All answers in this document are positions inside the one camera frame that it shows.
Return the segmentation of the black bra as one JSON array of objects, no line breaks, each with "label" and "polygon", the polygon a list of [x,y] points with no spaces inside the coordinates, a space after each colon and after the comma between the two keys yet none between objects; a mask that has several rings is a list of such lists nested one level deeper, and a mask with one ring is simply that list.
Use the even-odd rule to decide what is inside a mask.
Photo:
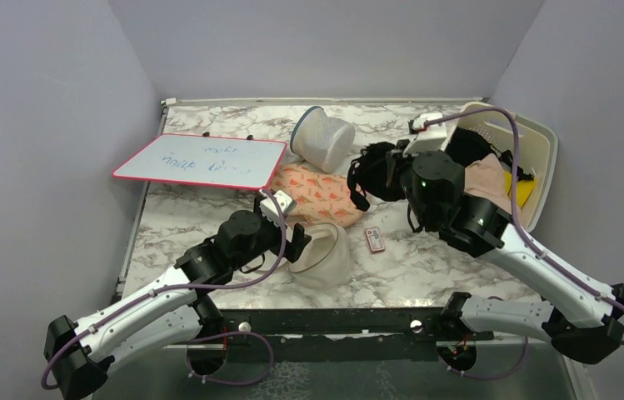
[{"label": "black bra", "polygon": [[353,205],[362,212],[370,208],[367,195],[380,198],[385,202],[406,199],[404,191],[392,191],[387,188],[386,152],[395,144],[377,142],[361,150],[359,157],[352,160],[347,173],[347,188]]}]

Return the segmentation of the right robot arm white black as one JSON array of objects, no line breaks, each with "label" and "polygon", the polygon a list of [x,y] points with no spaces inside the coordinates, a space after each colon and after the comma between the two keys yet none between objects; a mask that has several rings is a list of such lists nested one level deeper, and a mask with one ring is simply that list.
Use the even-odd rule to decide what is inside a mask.
[{"label": "right robot arm white black", "polygon": [[560,354],[597,364],[624,345],[624,284],[609,286],[548,254],[493,202],[464,191],[464,167],[441,151],[384,157],[387,187],[402,192],[419,227],[450,247],[491,263],[540,295],[509,302],[455,292],[439,319],[448,338],[509,333],[550,343]]}]

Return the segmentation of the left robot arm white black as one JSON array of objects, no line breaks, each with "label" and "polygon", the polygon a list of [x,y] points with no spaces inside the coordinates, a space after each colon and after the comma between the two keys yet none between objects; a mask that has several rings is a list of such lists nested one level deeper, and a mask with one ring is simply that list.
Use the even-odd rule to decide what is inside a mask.
[{"label": "left robot arm white black", "polygon": [[40,384],[59,390],[65,399],[82,399],[98,390],[108,371],[136,347],[128,339],[156,322],[175,325],[171,314],[194,310],[211,291],[233,290],[233,274],[266,252],[294,262],[311,242],[304,227],[288,227],[261,211],[239,210],[217,233],[189,248],[146,287],[120,302],[77,320],[62,315],[47,327],[47,366]]}]

